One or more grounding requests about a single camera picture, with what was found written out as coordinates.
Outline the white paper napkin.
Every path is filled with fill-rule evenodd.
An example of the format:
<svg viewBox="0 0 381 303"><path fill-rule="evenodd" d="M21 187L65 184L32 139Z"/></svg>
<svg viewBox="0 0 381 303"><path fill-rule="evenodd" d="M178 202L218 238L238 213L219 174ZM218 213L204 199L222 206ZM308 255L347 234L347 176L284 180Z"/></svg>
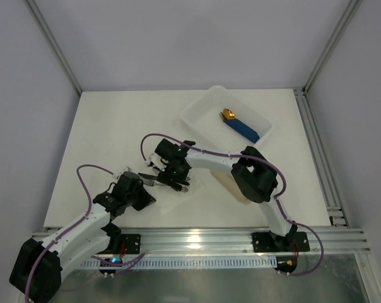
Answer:
<svg viewBox="0 0 381 303"><path fill-rule="evenodd" d="M152 195L156 198L156 204L160 212L166 214L185 202L190 201L203 190L204 184L202 181L200 179L193 179L186 192L174 191L170 187L156 186Z"/></svg>

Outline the silver knife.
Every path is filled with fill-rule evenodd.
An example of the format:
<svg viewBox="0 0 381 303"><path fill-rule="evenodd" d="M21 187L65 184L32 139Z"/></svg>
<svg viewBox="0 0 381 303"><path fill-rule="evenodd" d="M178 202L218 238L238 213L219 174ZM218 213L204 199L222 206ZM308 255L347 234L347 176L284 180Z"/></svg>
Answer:
<svg viewBox="0 0 381 303"><path fill-rule="evenodd" d="M160 179L158 178L157 175L151 175L151 174L145 174L145 173L138 173L138 176L140 176L140 178L143 180L143 181L148 181L148 182L155 182L155 181L159 181Z"/></svg>

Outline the silver fork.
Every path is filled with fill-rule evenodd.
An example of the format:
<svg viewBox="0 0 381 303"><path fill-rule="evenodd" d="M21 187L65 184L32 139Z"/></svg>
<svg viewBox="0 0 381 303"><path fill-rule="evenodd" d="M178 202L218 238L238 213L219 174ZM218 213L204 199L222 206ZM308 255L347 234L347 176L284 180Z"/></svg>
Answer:
<svg viewBox="0 0 381 303"><path fill-rule="evenodd" d="M161 182L159 182L159 181L155 181L155 182L151 181L151 182L148 182L148 181L143 181L143 180L142 180L142 182L143 182L144 185L146 185L146 186L150 186L150 187L154 187L154 186L164 186L164 187L169 187L169 188L171 188L170 185L161 183ZM184 186L184 192L182 192L182 193L186 193L187 191L188 191L188 188Z"/></svg>

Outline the oval wooden cutlery tray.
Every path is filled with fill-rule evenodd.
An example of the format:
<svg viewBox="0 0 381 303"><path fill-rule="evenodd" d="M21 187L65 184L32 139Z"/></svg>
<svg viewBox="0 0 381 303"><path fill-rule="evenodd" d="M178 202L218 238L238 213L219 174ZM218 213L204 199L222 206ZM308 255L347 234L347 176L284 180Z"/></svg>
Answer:
<svg viewBox="0 0 381 303"><path fill-rule="evenodd" d="M250 201L242 194L231 174L220 171L211 171L211 175L239 202L244 205Z"/></svg>

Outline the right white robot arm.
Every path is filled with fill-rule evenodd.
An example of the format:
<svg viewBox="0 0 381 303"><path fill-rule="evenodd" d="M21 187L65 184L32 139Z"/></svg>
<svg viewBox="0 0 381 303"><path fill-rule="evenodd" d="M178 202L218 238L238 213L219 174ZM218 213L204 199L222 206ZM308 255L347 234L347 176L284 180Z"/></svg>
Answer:
<svg viewBox="0 0 381 303"><path fill-rule="evenodd" d="M158 173L162 181L184 182L190 169L208 169L230 175L244 198L259 205L269 225L268 232L251 233L254 252L310 250L307 234L299 232L297 224L285 218L284 211L274 200L278 173L254 147L248 146L239 155L230 155L204 150L192 141L176 145L163 139L157 145L155 155L163 164Z"/></svg>

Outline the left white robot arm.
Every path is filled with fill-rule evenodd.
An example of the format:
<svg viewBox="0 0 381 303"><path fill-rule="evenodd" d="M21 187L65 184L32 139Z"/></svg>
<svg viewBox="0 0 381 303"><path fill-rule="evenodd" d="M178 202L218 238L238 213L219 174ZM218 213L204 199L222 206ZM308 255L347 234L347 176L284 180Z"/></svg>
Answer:
<svg viewBox="0 0 381 303"><path fill-rule="evenodd" d="M33 302L48 302L82 262L120 249L121 230L113 221L127 208L141 211L156 201L138 174L124 172L111 192L90 200L78 218L50 236L23 243L9 282Z"/></svg>

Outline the gold cutlery in roll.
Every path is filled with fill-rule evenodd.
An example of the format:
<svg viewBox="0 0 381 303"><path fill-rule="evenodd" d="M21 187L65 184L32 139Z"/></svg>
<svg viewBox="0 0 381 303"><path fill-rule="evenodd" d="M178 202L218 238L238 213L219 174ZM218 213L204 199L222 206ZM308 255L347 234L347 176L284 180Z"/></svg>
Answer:
<svg viewBox="0 0 381 303"><path fill-rule="evenodd" d="M227 109L227 108L224 108L220 113L219 113L221 119L223 121L225 120L230 120L230 119L234 119L235 118L235 114L230 110L230 109Z"/></svg>

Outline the white plastic basket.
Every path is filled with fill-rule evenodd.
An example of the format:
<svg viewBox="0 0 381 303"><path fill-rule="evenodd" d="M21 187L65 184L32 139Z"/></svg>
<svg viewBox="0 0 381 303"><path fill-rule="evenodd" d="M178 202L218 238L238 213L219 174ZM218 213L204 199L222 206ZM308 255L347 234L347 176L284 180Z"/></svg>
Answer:
<svg viewBox="0 0 381 303"><path fill-rule="evenodd" d="M266 144L273 123L265 115L222 86L212 86L180 113L195 133L194 141L207 148L239 152Z"/></svg>

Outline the right aluminium side rail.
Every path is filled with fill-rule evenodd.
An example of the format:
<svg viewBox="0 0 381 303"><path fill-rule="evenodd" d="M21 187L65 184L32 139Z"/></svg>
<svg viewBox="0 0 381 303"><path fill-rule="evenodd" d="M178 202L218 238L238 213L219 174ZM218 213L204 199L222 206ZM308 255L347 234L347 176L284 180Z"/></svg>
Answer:
<svg viewBox="0 0 381 303"><path fill-rule="evenodd" d="M327 207L330 223L333 227L349 229L350 225L342 206L341 193L337 187L329 159L325 153L325 148L313 112L310 108L307 94L303 91L303 88L294 88L293 92Z"/></svg>

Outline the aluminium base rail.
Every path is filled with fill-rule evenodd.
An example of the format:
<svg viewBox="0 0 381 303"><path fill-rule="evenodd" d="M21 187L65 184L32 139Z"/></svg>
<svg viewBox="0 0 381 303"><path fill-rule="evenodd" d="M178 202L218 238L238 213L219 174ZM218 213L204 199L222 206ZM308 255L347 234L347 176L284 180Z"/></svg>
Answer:
<svg viewBox="0 0 381 303"><path fill-rule="evenodd" d="M325 254L368 254L370 244L361 229L317 227L314 232L300 227L306 233L304 244L310 250L305 252L298 245L300 255ZM262 244L262 237L253 233L263 233L265 229L257 228L155 228L123 229L123 234L139 234L140 251L148 256L263 256L269 251L255 252L254 248Z"/></svg>

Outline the left aluminium frame post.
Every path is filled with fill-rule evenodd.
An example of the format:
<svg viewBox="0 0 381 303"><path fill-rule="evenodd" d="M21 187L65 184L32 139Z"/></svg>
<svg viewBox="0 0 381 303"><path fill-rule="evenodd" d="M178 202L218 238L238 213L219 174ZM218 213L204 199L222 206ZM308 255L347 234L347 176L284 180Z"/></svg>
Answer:
<svg viewBox="0 0 381 303"><path fill-rule="evenodd" d="M59 46L59 43L57 42L54 34L52 33L52 30L48 25L44 15L42 14L37 2L34 0L24 0L23 2L25 3L27 9L29 10L30 14L35 20L38 28L42 32L42 35L48 43L51 51L55 55L61 69L63 70L70 84L73 86L75 92L79 96L81 96L81 94L83 93L83 89L81 88L81 85L79 84L73 70L71 69L70 64L68 63L62 49Z"/></svg>

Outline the aluminium frame post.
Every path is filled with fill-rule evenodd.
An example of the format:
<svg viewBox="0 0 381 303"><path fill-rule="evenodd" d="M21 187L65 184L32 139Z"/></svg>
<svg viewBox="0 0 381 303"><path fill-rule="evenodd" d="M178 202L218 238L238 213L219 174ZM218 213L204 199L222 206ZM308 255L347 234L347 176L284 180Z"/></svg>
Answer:
<svg viewBox="0 0 381 303"><path fill-rule="evenodd" d="M320 56L317 59L312 71L310 72L305 85L302 88L302 91L304 92L304 94L307 94L310 91L311 87L316 82L321 71L323 70L328 60L332 56L334 50L336 49L339 41L344 35L346 29L351 23L353 17L355 16L362 2L363 2L362 0L348 1L346 7L343 10L342 15L340 16L335 27L333 28L331 35L327 39L327 42L325 43L325 47L320 53Z"/></svg>
<svg viewBox="0 0 381 303"><path fill-rule="evenodd" d="M68 63L62 49L59 46L59 43L57 42L54 34L52 33L52 30L48 25L44 15L42 14L37 2L34 0L24 0L23 2L25 3L27 9L29 10L30 14L35 20L38 28L42 32L42 35L48 43L51 51L55 55L61 69L63 70L70 84L73 86L75 92L79 96L81 96L81 94L83 93L83 89L81 88L81 85L79 84L73 70L71 69L70 64Z"/></svg>

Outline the right aluminium frame post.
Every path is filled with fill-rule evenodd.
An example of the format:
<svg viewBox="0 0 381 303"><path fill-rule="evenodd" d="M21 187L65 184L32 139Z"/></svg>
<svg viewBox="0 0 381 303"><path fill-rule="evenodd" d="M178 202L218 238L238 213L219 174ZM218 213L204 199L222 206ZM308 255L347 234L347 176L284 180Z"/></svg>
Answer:
<svg viewBox="0 0 381 303"><path fill-rule="evenodd" d="M320 53L320 56L317 59L312 71L310 72L305 85L302 88L302 91L304 92L304 94L307 94L310 91L311 87L316 82L321 71L323 70L328 60L332 56L334 50L336 49L339 41L344 35L346 29L351 23L353 17L355 16L362 2L363 2L362 0L348 1L346 7L343 10L342 15L340 16L335 27L333 28L331 35L327 39L327 42L325 43L325 47Z"/></svg>

